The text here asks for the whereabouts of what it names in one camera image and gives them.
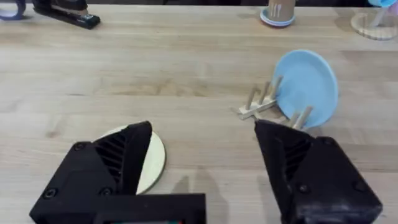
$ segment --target stapler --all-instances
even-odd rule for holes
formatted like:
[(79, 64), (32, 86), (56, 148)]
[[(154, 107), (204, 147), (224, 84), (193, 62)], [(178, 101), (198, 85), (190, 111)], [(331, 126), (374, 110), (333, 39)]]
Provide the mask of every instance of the stapler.
[(152, 126), (77, 142), (41, 193), (36, 224), (206, 224), (205, 194), (137, 195)]
[(88, 13), (85, 0), (33, 0), (34, 11), (86, 29), (100, 23), (100, 18)]
[(382, 203), (330, 137), (259, 119), (255, 132), (283, 224), (370, 224)]

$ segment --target cup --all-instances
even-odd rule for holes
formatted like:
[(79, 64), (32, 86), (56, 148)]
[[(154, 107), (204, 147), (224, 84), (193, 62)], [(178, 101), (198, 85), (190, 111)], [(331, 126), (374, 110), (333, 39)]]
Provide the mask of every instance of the cup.
[(274, 22), (287, 22), (294, 17), (295, 0), (269, 0), (267, 17)]
[(368, 0), (370, 4), (373, 6), (379, 7), (390, 7), (392, 6), (397, 0)]

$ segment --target screw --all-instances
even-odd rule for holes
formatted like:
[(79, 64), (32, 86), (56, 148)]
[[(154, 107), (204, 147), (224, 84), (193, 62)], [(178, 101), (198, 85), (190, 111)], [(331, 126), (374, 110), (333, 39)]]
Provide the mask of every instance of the screw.
[(323, 142), (329, 146), (333, 145), (335, 142), (331, 138), (324, 138)]
[(362, 181), (354, 181), (353, 188), (359, 192), (365, 192), (367, 190), (365, 183)]
[(299, 184), (297, 188), (298, 191), (302, 194), (309, 194), (311, 192), (310, 187), (306, 184)]
[(80, 150), (84, 149), (85, 146), (86, 146), (86, 144), (78, 142), (78, 143), (75, 144), (74, 149), (75, 149), (75, 151), (80, 151)]
[(48, 189), (43, 193), (43, 198), (44, 199), (50, 199), (52, 197), (55, 197), (57, 194), (58, 190), (55, 188)]
[(111, 194), (112, 194), (112, 189), (109, 188), (109, 187), (104, 187), (104, 188), (102, 188), (102, 189), (99, 191), (98, 194), (103, 195), (103, 196), (111, 195)]

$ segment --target wooden stand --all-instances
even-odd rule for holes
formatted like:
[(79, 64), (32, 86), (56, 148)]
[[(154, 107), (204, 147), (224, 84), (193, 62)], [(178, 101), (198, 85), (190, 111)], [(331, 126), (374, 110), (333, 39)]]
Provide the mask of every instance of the wooden stand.
[(353, 29), (373, 40), (390, 40), (397, 36), (398, 22), (395, 16), (387, 12), (388, 8), (382, 8), (377, 14), (358, 13), (351, 19)]
[[(269, 86), (271, 85), (270, 82), (266, 82), (264, 85), (264, 89), (261, 93), (261, 96), (258, 101), (253, 101), (254, 95), (256, 92), (259, 90), (257, 89), (256, 86), (253, 86), (248, 100), (246, 101), (246, 104), (244, 106), (241, 106), (238, 108), (238, 116), (240, 119), (244, 120), (246, 118), (249, 118), (251, 116), (255, 117), (255, 119), (263, 119), (263, 117), (260, 115), (260, 112), (269, 109), (276, 105), (276, 93), (279, 88), (279, 85), (283, 79), (283, 76), (279, 76), (275, 83), (272, 86), (271, 92), (268, 94), (268, 89)], [(295, 111), (295, 113), (292, 116), (292, 119), (289, 120), (285, 125), (294, 129), (301, 130), (303, 128), (303, 125), (305, 124), (308, 116), (310, 115), (313, 107), (312, 106), (307, 106), (303, 113), (300, 113), (298, 111)], [(282, 116), (279, 119), (271, 119), (271, 121), (276, 122), (276, 123), (282, 123), (286, 120), (284, 116)]]

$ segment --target wooden peg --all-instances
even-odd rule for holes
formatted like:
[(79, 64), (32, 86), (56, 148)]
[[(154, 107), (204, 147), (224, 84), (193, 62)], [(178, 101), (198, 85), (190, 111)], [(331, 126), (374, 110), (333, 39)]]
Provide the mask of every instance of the wooden peg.
[(266, 82), (266, 85), (264, 86), (264, 89), (263, 89), (262, 94), (259, 99), (259, 105), (262, 105), (262, 102), (264, 102), (264, 98), (266, 97), (266, 95), (268, 93), (268, 88), (269, 88), (270, 84), (271, 84), (270, 81)]
[(246, 110), (250, 110), (250, 106), (251, 106), (251, 103), (253, 102), (254, 94), (256, 92), (257, 92), (257, 87), (254, 85), (253, 88), (251, 89), (249, 98), (246, 102), (246, 107), (245, 107)]
[(271, 93), (269, 95), (270, 99), (273, 100), (275, 98), (276, 93), (278, 92), (278, 88), (279, 88), (279, 85), (280, 85), (282, 79), (283, 79), (283, 76), (279, 75), (277, 80), (275, 81), (275, 85), (272, 87)]
[(298, 121), (293, 125), (293, 128), (295, 129), (301, 129), (306, 122), (308, 116), (310, 115), (313, 107), (312, 106), (307, 106), (302, 113), (301, 117), (298, 119)]
[(300, 113), (298, 111), (294, 111), (292, 119), (287, 123), (287, 126), (293, 128), (294, 124), (296, 123), (297, 119), (299, 118)]

